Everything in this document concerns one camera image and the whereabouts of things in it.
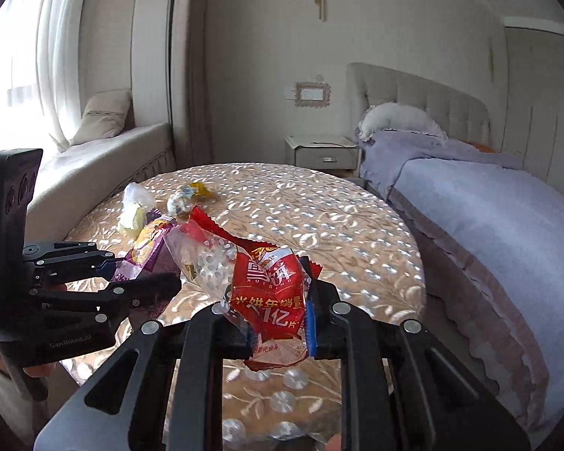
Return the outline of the person's left hand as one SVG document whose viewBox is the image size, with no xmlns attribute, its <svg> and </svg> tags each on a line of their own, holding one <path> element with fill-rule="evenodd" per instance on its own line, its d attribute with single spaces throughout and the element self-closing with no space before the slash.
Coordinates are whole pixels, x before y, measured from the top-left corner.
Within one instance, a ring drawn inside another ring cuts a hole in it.
<svg viewBox="0 0 564 451">
<path fill-rule="evenodd" d="M 36 365 L 36 366 L 29 366 L 29 368 L 25 368 L 24 372 L 27 376 L 31 378 L 47 378 L 49 377 L 56 368 L 56 363 L 51 362 L 47 363 L 46 365 Z M 8 369 L 3 361 L 2 355 L 0 353 L 0 372 L 4 375 L 8 375 Z"/>
</svg>

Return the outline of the person's right hand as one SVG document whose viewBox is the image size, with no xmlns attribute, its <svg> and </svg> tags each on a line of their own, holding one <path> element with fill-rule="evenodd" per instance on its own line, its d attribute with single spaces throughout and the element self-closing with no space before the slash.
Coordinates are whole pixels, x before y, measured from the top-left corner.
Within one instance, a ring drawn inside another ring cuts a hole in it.
<svg viewBox="0 0 564 451">
<path fill-rule="evenodd" d="M 342 450 L 342 435 L 334 435 L 326 444 L 325 451 L 341 451 Z"/>
</svg>

